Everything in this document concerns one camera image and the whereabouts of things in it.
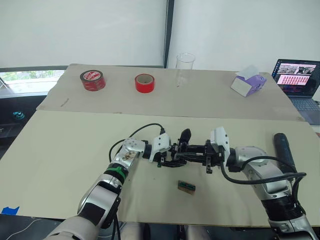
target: laptop screen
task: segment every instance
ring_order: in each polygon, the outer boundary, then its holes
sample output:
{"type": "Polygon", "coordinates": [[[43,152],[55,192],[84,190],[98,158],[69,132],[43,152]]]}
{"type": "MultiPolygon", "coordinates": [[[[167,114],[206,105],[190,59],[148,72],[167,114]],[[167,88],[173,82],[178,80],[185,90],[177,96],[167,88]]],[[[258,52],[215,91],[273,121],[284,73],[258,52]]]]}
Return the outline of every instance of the laptop screen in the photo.
{"type": "Polygon", "coordinates": [[[279,59],[272,77],[289,97],[312,98],[320,84],[320,61],[279,59]]]}

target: beige table surface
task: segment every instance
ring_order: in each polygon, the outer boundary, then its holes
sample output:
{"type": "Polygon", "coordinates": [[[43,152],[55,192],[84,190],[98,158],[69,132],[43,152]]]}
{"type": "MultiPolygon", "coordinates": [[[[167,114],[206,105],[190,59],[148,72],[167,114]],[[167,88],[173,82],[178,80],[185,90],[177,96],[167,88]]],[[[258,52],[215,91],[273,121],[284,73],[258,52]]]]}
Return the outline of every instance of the beige table surface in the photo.
{"type": "Polygon", "coordinates": [[[152,116],[303,121],[269,73],[262,90],[243,97],[230,88],[233,71],[190,70],[187,84],[177,87],[176,69],[71,64],[38,110],[123,113],[152,116]],[[96,69],[106,78],[97,92],[84,89],[80,74],[96,69]],[[135,89],[141,73],[155,77],[153,92],[135,89]]]}
{"type": "MultiPolygon", "coordinates": [[[[314,226],[320,225],[319,140],[306,122],[192,118],[64,111],[37,111],[0,160],[0,209],[20,207],[18,215],[64,219],[109,164],[113,143],[148,123],[162,124],[177,141],[190,128],[190,144],[204,144],[212,129],[224,126],[230,146],[257,146],[275,155],[273,135],[285,133],[296,167],[306,172],[299,200],[314,226]]],[[[136,134],[152,140],[156,126],[136,134]]],[[[243,173],[229,173],[245,180],[243,173]]],[[[199,163],[161,167],[138,159],[121,193],[119,220],[171,224],[268,226],[251,186],[228,182],[218,167],[206,174],[199,163]],[[196,185],[194,195],[177,189],[178,180],[196,185]]]]}

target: laptop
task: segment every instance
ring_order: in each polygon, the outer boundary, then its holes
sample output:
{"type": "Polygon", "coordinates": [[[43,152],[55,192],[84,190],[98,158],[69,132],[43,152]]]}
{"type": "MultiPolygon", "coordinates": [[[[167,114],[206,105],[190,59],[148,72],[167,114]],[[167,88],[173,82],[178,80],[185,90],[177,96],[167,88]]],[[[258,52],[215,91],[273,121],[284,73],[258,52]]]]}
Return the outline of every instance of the laptop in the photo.
{"type": "Polygon", "coordinates": [[[320,125],[320,107],[312,99],[320,85],[320,61],[278,59],[272,77],[310,125],[320,125]]]}

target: tape roll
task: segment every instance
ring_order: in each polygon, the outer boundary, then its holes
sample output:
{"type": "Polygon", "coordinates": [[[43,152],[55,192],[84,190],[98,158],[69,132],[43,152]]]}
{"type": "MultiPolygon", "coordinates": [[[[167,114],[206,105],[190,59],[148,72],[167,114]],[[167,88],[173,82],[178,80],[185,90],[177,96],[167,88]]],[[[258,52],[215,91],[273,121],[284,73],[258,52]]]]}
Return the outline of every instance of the tape roll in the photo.
{"type": "Polygon", "coordinates": [[[152,92],[155,89],[155,78],[146,73],[137,75],[134,78],[135,89],[143,94],[152,92]]]}
{"type": "Polygon", "coordinates": [[[81,73],[80,79],[85,89],[99,91],[106,86],[104,75],[99,70],[89,70],[81,73]]]}

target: tissue box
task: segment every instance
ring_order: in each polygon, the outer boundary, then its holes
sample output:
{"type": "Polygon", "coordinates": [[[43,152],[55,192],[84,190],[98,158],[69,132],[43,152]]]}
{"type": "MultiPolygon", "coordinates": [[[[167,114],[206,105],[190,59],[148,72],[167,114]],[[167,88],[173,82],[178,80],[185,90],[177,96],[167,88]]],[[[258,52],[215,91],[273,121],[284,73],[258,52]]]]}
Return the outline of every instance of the tissue box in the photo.
{"type": "Polygon", "coordinates": [[[266,81],[267,79],[260,75],[254,75],[248,79],[243,76],[236,76],[231,88],[246,97],[259,91],[266,81]]]}

